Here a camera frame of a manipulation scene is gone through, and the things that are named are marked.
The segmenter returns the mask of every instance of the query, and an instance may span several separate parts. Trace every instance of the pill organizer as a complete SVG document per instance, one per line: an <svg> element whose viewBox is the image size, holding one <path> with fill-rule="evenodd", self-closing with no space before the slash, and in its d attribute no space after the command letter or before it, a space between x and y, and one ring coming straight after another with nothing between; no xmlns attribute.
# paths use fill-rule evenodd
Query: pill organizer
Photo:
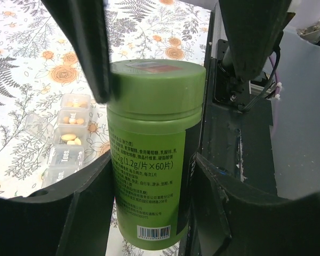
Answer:
<svg viewBox="0 0 320 256"><path fill-rule="evenodd" d="M84 152L88 146L90 100L90 95L86 94L64 94L55 126L34 112L27 115L25 131L46 144L52 144L42 187L58 182L83 167Z"/></svg>

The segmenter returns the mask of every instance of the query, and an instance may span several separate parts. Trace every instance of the pill bottle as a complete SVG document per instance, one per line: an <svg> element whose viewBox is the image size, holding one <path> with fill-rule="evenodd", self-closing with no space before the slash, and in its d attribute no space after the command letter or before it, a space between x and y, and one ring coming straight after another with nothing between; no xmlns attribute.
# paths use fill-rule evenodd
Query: pill bottle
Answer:
<svg viewBox="0 0 320 256"><path fill-rule="evenodd" d="M187 230L206 71L174 60L111 67L118 92L107 118L118 227L132 245L162 250Z"/></svg>

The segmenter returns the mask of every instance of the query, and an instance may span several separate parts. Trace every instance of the pill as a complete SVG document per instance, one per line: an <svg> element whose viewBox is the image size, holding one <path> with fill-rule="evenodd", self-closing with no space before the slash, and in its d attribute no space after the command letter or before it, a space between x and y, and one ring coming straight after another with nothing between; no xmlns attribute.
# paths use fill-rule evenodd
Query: pill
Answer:
<svg viewBox="0 0 320 256"><path fill-rule="evenodd" d="M74 118L69 119L69 124L77 124L76 120Z"/></svg>
<svg viewBox="0 0 320 256"><path fill-rule="evenodd" d="M65 124L68 124L69 123L69 117L68 116L66 116L66 117L64 117L63 118L63 122L65 123Z"/></svg>
<svg viewBox="0 0 320 256"><path fill-rule="evenodd" d="M87 108L87 103L86 103L86 102L81 102L81 103L79 104L79 106L80 106L81 108Z"/></svg>
<svg viewBox="0 0 320 256"><path fill-rule="evenodd" d="M82 142L81 142L81 140L79 138L76 138L75 139L75 144L76 145L82 145Z"/></svg>
<svg viewBox="0 0 320 256"><path fill-rule="evenodd" d="M74 140L77 136L75 134L64 134L62 135L62 140L64 141L69 141L69 140Z"/></svg>
<svg viewBox="0 0 320 256"><path fill-rule="evenodd" d="M77 124L84 124L84 119L83 118L77 119Z"/></svg>

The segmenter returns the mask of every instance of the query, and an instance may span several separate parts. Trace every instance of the green lid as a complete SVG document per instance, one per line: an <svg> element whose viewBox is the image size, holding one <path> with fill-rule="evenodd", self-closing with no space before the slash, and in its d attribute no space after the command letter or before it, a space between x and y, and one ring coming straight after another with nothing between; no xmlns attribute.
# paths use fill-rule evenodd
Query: green lid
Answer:
<svg viewBox="0 0 320 256"><path fill-rule="evenodd" d="M176 60L125 60L111 65L118 97L108 108L118 114L168 115L201 107L205 68Z"/></svg>

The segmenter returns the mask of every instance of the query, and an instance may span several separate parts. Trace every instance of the leaf pattern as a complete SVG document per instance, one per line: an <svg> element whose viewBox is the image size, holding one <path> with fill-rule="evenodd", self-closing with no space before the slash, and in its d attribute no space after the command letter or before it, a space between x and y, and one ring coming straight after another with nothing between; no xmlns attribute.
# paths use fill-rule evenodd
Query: leaf pattern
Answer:
<svg viewBox="0 0 320 256"><path fill-rule="evenodd" d="M176 0L109 0L112 61L178 59L203 64L210 13ZM0 0L0 196L41 188L51 145L28 135L30 111L55 126L65 93L91 94L74 49L41 0ZM107 110L91 98L85 164L110 149ZM179 244L145 251L125 240L114 204L109 256L178 256Z"/></svg>

